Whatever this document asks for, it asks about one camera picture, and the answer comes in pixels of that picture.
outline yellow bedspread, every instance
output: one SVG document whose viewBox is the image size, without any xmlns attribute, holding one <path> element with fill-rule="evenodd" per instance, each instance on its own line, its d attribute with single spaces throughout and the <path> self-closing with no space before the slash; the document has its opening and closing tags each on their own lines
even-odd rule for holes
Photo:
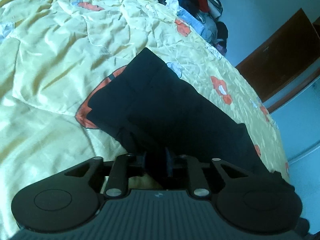
<svg viewBox="0 0 320 240">
<path fill-rule="evenodd" d="M 91 157 L 125 153 L 75 116 L 144 47 L 245 123 L 263 163 L 288 180 L 279 131 L 255 91 L 176 19 L 156 0 L 0 0 L 0 239 L 18 230 L 10 206 L 20 189 Z"/>
</svg>

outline brown door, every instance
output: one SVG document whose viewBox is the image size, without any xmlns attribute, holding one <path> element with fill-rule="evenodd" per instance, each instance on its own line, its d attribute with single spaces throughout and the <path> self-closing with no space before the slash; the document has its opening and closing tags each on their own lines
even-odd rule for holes
<svg viewBox="0 0 320 240">
<path fill-rule="evenodd" d="M 236 68 L 265 102 L 320 57 L 320 38 L 300 9 Z"/>
</svg>

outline blue wall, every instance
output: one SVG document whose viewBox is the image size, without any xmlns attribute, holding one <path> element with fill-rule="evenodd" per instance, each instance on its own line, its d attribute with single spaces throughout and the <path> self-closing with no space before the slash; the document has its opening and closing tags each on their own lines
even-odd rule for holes
<svg viewBox="0 0 320 240">
<path fill-rule="evenodd" d="M 320 231 L 320 78 L 271 116 L 289 159 L 290 183 L 303 203 L 302 217 L 316 233 Z"/>
<path fill-rule="evenodd" d="M 317 143 L 320 140 L 320 79 L 271 116 L 279 126 L 288 159 Z"/>
<path fill-rule="evenodd" d="M 290 165 L 290 183 L 303 204 L 302 217 L 310 221 L 310 232 L 320 231 L 320 148 Z"/>
<path fill-rule="evenodd" d="M 314 22 L 320 16 L 320 0 L 221 0 L 228 30 L 226 58 L 238 65 L 300 8 Z"/>
</svg>

